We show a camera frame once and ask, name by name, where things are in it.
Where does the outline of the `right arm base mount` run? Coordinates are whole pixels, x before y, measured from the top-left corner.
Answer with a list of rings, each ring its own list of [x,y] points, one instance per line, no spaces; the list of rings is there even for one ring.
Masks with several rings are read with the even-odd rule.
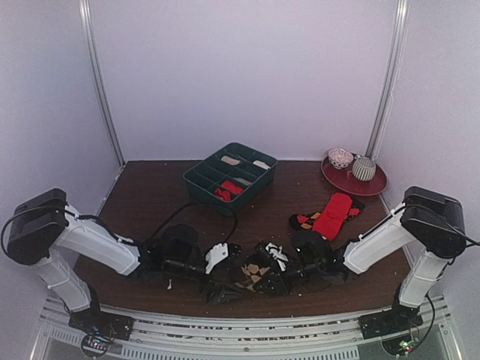
[[[419,330],[423,319],[419,315],[419,308],[399,305],[390,310],[372,313],[358,318],[362,337],[384,338],[382,348],[391,356],[406,356],[413,351],[415,338],[411,334],[413,329]]]

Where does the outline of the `green compartment tray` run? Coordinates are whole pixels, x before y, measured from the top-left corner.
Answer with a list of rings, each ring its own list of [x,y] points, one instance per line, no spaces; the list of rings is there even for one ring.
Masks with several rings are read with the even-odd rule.
[[[221,161],[224,155],[239,159],[241,163],[238,166],[224,163]],[[270,169],[253,165],[256,160],[265,162]],[[277,165],[278,160],[275,157],[239,142],[231,142],[187,170],[183,174],[183,179],[191,199],[205,203],[218,213],[231,217],[233,213],[239,213],[273,182]],[[236,178],[247,179],[252,184],[245,186],[236,181]],[[224,202],[215,196],[215,189],[222,188],[221,184],[225,181],[244,188],[238,196],[231,193],[230,202]]]

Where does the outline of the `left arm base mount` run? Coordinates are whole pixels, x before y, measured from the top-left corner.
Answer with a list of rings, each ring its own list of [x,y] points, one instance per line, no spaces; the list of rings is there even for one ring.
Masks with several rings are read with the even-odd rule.
[[[85,334],[79,346],[88,358],[98,359],[105,356],[116,344],[115,341],[130,339],[134,326],[134,319],[130,316],[93,308],[73,312],[66,305],[64,310],[69,316],[68,325]]]

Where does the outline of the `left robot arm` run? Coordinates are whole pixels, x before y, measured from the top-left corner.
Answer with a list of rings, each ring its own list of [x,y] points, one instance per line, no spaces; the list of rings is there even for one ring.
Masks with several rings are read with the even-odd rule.
[[[199,233],[186,224],[164,221],[144,241],[113,232],[98,216],[80,214],[67,194],[53,188],[16,207],[1,228],[1,249],[10,260],[35,269],[40,279],[65,303],[92,333],[108,325],[95,291],[81,280],[59,253],[66,248],[101,263],[125,277],[158,273],[167,278],[198,281],[209,305],[240,299],[234,286],[213,280],[221,263],[237,256],[241,248],[224,240],[204,252]]]

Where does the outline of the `red snowflake sock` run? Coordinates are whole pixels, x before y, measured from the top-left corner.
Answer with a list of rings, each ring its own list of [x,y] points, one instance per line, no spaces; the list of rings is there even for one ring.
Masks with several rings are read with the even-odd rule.
[[[214,195],[224,201],[224,202],[230,202],[232,200],[232,194],[228,190],[224,190],[223,188],[216,188],[214,190]]]

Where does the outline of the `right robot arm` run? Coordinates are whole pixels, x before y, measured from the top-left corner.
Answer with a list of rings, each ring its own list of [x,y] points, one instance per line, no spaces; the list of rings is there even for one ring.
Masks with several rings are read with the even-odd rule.
[[[295,232],[291,245],[296,256],[288,256],[271,242],[258,243],[256,253],[262,260],[250,276],[253,291],[283,296],[296,282],[316,275],[342,284],[350,274],[360,275],[398,249],[418,242],[424,251],[398,287],[394,307],[384,317],[389,330],[400,331],[413,319],[413,311],[447,265],[466,250],[463,206],[450,196],[412,186],[376,226],[333,249],[331,243],[344,223],[362,209],[351,196],[336,193],[322,211],[292,216],[289,222]]]

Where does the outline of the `brown argyle sock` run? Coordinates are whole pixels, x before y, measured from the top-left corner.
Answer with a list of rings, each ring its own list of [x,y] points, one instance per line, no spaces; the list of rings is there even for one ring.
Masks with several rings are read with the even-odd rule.
[[[230,274],[230,280],[241,289],[263,293],[260,282],[270,271],[270,261],[257,253],[248,256],[242,265],[235,267]]]

